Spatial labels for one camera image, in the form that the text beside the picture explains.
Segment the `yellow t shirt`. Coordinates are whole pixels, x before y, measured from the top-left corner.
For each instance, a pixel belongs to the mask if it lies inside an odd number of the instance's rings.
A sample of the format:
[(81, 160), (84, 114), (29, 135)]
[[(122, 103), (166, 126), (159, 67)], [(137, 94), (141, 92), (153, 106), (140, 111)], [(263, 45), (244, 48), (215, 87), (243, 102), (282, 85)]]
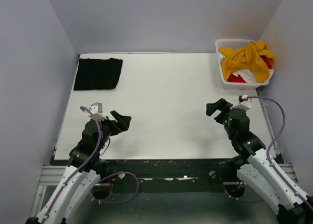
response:
[(220, 47), (222, 71), (226, 81), (241, 77), (246, 83), (263, 83), (273, 75), (275, 56), (264, 41), (250, 41), (237, 49)]

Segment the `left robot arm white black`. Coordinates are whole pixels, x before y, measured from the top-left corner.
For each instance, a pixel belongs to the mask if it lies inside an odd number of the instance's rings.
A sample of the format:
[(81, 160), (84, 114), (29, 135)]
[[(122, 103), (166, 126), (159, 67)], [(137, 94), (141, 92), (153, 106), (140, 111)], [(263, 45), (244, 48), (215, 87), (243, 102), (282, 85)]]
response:
[(82, 138), (69, 153), (62, 178), (44, 208), (27, 219), (28, 224), (68, 224), (89, 191), (108, 178), (108, 169), (101, 165), (100, 151), (111, 136), (129, 129), (131, 117), (111, 111), (114, 120), (103, 116), (96, 106), (81, 107), (90, 121)]

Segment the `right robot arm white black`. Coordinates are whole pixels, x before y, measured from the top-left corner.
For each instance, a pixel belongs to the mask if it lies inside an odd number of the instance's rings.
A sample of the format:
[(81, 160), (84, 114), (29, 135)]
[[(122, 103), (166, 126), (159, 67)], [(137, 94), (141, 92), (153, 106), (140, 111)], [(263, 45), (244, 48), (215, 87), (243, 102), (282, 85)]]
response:
[(269, 205), (280, 224), (311, 224), (313, 198), (302, 190), (270, 155), (273, 143), (265, 146), (250, 131), (246, 112), (252, 106), (252, 96), (241, 95), (233, 105), (221, 98), (206, 104), (206, 115), (215, 111), (214, 118), (223, 125), (232, 147), (238, 156), (228, 160), (223, 173), (231, 180), (239, 179), (251, 187)]

